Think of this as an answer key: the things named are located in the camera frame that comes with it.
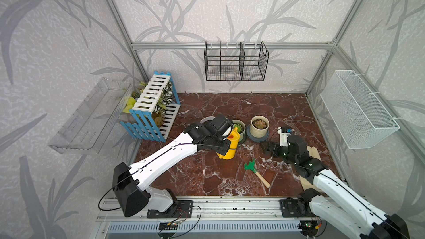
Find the yellow watering can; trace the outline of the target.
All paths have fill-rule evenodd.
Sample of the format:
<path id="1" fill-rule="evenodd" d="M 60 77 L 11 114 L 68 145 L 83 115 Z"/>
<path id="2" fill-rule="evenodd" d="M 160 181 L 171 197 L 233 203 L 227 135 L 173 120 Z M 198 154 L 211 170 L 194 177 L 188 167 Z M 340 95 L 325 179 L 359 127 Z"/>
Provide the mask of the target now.
<path id="1" fill-rule="evenodd" d="M 236 149 L 239 144 L 240 134 L 238 133 L 238 129 L 234 128 L 230 135 L 227 137 L 227 142 L 229 143 L 229 148 L 225 155 L 218 154 L 220 159 L 230 160 L 233 159 L 236 153 Z"/>

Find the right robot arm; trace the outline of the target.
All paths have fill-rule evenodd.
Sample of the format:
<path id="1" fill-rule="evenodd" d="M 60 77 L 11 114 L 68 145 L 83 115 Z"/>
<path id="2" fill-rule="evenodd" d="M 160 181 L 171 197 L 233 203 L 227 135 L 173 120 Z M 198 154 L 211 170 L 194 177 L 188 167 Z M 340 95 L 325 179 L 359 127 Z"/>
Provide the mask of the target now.
<path id="1" fill-rule="evenodd" d="M 300 177 L 314 188 L 300 193 L 298 210 L 311 213 L 337 228 L 350 239 L 408 239 L 406 222 L 397 214 L 388 215 L 363 199 L 333 171 L 308 151 L 305 140 L 287 132 L 279 142 L 264 141 L 261 148 L 271 156 L 293 164 Z"/>

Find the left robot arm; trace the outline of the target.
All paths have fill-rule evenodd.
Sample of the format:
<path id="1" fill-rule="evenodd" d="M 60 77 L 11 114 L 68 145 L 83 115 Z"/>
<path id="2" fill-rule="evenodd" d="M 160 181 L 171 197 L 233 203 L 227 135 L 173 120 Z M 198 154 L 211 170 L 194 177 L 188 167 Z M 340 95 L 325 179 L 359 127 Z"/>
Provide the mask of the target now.
<path id="1" fill-rule="evenodd" d="M 217 115 L 213 120 L 195 122 L 175 140 L 151 156 L 130 166 L 121 163 L 114 169 L 112 189 L 125 217 L 147 209 L 160 216 L 173 216 L 179 207 L 176 196 L 168 189 L 153 188 L 152 183 L 168 169 L 201 149 L 227 154 L 233 128 L 231 119 Z"/>

